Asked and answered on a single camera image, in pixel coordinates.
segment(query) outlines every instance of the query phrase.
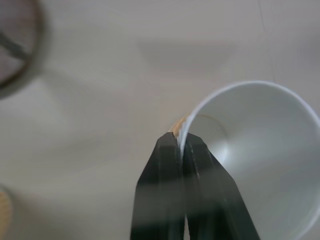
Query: brown round object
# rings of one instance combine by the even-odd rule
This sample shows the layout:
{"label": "brown round object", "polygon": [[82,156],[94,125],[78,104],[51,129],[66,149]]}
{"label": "brown round object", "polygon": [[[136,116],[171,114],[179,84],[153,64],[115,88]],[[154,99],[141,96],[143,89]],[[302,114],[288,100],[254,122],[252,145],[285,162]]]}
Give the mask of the brown round object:
{"label": "brown round object", "polygon": [[0,0],[0,87],[29,65],[41,32],[36,0]]}

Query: white table surface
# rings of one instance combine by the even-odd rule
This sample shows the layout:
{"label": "white table surface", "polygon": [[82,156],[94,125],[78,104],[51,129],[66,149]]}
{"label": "white table surface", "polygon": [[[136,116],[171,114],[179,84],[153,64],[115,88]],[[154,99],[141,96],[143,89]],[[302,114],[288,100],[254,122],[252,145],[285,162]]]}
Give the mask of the white table surface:
{"label": "white table surface", "polygon": [[317,0],[43,6],[49,53],[33,81],[0,102],[0,182],[18,214],[11,239],[129,239],[156,140],[229,83],[276,82],[320,114]]}

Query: white paper cup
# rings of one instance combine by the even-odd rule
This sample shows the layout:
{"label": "white paper cup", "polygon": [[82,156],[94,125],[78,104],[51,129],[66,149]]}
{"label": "white paper cup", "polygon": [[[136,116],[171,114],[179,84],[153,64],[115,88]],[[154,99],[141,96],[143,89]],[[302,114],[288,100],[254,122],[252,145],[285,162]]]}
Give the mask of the white paper cup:
{"label": "white paper cup", "polygon": [[248,81],[219,90],[170,130],[189,133],[237,183],[262,240],[298,240],[319,222],[320,121],[291,90]]}

